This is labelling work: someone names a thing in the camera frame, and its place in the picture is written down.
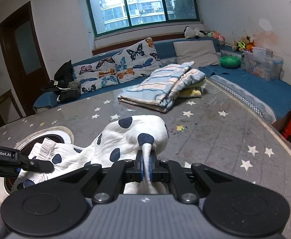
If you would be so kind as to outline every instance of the butterfly pillow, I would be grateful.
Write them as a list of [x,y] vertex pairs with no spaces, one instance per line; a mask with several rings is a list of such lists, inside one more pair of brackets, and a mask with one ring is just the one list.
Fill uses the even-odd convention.
[[81,83],[81,94],[118,84],[112,57],[73,68],[74,79]]
[[146,38],[113,56],[119,83],[149,76],[162,64],[152,38]]

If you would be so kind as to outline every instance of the tree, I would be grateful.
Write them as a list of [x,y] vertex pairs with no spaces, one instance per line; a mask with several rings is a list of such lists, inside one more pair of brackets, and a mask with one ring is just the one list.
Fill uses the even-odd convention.
[[176,19],[196,19],[193,0],[175,0],[174,4]]

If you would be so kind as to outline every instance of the window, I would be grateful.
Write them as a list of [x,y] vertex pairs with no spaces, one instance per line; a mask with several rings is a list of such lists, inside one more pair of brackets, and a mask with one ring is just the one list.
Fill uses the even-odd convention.
[[88,0],[95,36],[143,24],[197,21],[195,0]]

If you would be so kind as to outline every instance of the striped blanket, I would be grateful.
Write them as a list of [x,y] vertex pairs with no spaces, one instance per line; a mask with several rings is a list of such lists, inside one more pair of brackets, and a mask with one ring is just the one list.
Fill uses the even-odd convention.
[[193,64],[194,62],[170,64],[158,68],[139,85],[124,90],[118,95],[118,99],[121,102],[168,112],[181,90],[205,78],[203,72],[191,68]]

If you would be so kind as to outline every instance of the yellow star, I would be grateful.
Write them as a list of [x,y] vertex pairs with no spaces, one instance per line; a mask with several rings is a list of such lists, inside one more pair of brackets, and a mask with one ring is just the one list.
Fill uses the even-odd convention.
[[177,131],[182,131],[182,130],[184,130],[184,127],[182,125],[176,126],[176,130]]

